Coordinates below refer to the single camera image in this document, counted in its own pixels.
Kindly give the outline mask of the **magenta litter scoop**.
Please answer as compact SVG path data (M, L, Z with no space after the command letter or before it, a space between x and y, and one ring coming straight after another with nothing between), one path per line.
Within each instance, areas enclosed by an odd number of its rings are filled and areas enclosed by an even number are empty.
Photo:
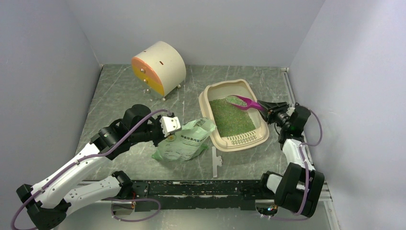
M250 98L246 98L239 95L229 95L225 98L226 102L235 106L241 110L248 110L248 109L257 109L259 111L265 111L265 108L262 107L258 102L253 101Z

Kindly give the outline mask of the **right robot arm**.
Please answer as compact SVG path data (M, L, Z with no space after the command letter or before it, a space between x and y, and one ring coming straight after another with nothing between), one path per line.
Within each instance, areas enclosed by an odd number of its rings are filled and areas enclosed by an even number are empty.
M278 142L288 166L283 175L267 171L261 177L258 191L263 198L274 195L274 203L308 219L313 216L325 181L324 174L311 164L303 136L308 118L315 113L298 103L257 101L267 124L280 128Z

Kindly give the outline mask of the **green cat litter bag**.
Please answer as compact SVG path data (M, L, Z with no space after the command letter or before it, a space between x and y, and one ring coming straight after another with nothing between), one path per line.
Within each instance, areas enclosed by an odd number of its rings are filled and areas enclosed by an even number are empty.
M188 161L207 149L205 141L215 129L215 123L206 117L192 120L184 124L182 130L160 142L151 158L157 161Z

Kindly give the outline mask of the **beige litter box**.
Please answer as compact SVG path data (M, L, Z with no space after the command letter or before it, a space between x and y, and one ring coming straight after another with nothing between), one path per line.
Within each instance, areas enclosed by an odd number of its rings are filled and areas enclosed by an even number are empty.
M238 95L256 101L256 96L243 79L228 80L208 85L199 95L203 117L216 125L210 135L213 145L224 152L241 151L264 143L270 135L268 125L256 109L246 111L226 101Z

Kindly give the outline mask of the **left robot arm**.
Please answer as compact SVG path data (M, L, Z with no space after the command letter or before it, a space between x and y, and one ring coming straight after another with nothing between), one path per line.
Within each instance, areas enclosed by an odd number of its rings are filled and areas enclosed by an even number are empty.
M133 105L122 118L100 129L55 173L34 185L21 185L16 192L22 209L26 209L36 230L51 230L73 212L97 201L134 198L134 184L123 171L86 186L79 183L133 145L151 141L157 146L181 128L179 119L166 109L151 111L145 105Z

